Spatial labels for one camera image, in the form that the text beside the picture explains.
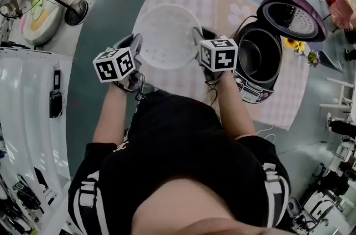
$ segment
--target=open lid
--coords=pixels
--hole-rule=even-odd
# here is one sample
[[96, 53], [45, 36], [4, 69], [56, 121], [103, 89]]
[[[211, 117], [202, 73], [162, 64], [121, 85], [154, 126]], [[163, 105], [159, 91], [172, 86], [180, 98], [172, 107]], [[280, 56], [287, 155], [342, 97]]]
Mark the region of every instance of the open lid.
[[320, 42], [328, 35], [323, 19], [306, 0], [263, 0], [257, 17], [271, 32], [297, 41]]

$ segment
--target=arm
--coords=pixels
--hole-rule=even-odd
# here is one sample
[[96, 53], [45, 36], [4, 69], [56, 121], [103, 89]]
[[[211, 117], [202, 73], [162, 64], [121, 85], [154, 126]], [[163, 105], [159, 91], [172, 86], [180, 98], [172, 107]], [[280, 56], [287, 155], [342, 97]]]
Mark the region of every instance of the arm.
[[109, 84], [93, 142], [123, 143], [126, 117], [127, 94], [124, 90]]
[[222, 74], [216, 88], [221, 122], [227, 133], [234, 138], [255, 135], [252, 119], [230, 71]]

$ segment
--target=white stripe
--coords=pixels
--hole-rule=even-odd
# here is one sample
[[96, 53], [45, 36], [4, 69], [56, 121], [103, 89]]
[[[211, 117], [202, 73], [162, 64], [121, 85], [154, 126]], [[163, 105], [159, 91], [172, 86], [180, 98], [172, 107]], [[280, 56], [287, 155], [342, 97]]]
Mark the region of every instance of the white stripe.
[[271, 182], [271, 183], [269, 183], [269, 186], [272, 189], [274, 194], [282, 193], [282, 187], [281, 187], [281, 183], [279, 181]]
[[266, 171], [266, 174], [267, 175], [277, 175], [277, 171], [272, 171], [272, 170], [269, 170], [269, 171]]
[[82, 191], [94, 191], [94, 186], [85, 185], [81, 187]]
[[266, 174], [267, 181], [276, 181], [278, 180], [279, 176], [276, 174]]
[[99, 181], [99, 171], [96, 171], [95, 173], [90, 174], [87, 178], [88, 179], [93, 178], [93, 179]]
[[73, 209], [74, 209], [74, 216], [76, 217], [76, 221], [78, 224], [79, 229], [84, 235], [88, 235], [87, 231], [84, 228], [82, 217], [80, 216], [80, 211], [79, 211], [79, 189], [76, 192], [76, 196], [74, 197], [74, 203], [73, 203]]
[[264, 163], [263, 164], [263, 170], [267, 170], [267, 169], [274, 170], [275, 168], [276, 168], [275, 164], [272, 164], [272, 163]]
[[269, 183], [265, 182], [266, 193], [268, 197], [268, 221], [267, 221], [267, 228], [271, 228], [273, 225], [274, 219], [274, 195], [273, 191], [269, 187]]
[[94, 197], [93, 194], [82, 193], [79, 198], [80, 206], [93, 207]]
[[109, 235], [109, 230], [107, 229], [107, 224], [106, 224], [104, 205], [103, 205], [102, 197], [101, 197], [101, 191], [99, 188], [96, 191], [97, 191], [96, 212], [98, 214], [98, 221], [99, 221], [99, 225], [100, 225], [100, 229], [101, 229], [101, 234]]
[[95, 185], [95, 182], [86, 182], [86, 181], [83, 181], [82, 184], [89, 184], [91, 186], [94, 186]]
[[282, 220], [283, 215], [285, 210], [287, 209], [287, 204], [288, 204], [288, 198], [289, 198], [289, 186], [287, 181], [285, 180], [285, 178], [280, 177], [280, 179], [282, 180], [283, 184], [284, 184], [284, 201], [283, 201], [283, 207], [282, 207], [282, 211], [280, 213], [279, 216], [279, 220], [277, 222], [277, 224], [279, 224], [279, 222]]

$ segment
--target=fan base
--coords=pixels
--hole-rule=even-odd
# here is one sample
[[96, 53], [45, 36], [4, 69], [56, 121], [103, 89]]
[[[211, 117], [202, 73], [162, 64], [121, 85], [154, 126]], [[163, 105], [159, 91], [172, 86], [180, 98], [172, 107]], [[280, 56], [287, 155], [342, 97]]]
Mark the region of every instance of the fan base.
[[70, 7], [76, 10], [76, 13], [67, 9], [65, 13], [65, 22], [70, 26], [75, 26], [82, 22], [88, 12], [89, 5], [85, 0], [75, 0], [70, 4]]

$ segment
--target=fan stand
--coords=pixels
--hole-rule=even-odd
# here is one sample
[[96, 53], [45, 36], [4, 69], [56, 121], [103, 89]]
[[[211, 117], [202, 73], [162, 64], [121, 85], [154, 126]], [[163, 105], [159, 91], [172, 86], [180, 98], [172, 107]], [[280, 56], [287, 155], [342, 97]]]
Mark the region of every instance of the fan stand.
[[70, 26], [80, 24], [88, 12], [89, 5], [85, 0], [75, 0], [70, 5], [61, 0], [54, 1], [67, 8], [65, 22]]

